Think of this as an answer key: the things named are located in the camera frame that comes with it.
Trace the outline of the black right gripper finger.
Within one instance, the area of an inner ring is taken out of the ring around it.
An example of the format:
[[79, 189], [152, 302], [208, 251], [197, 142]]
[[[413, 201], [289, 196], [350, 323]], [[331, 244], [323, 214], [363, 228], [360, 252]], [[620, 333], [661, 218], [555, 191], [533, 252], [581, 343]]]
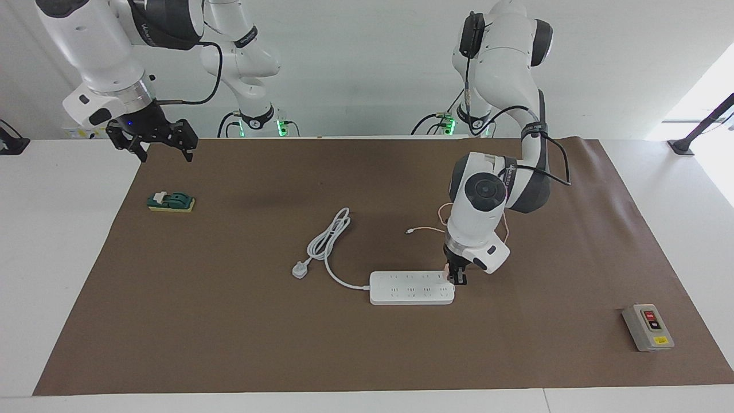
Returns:
[[178, 149], [186, 162], [192, 162], [199, 138], [186, 119], [180, 119], [167, 125], [167, 135], [163, 143]]
[[137, 135], [128, 137], [125, 134], [120, 123], [108, 123], [107, 125], [108, 139], [112, 141], [113, 146], [119, 151], [127, 151], [134, 154], [141, 163], [147, 161], [147, 151], [143, 148], [141, 141]]

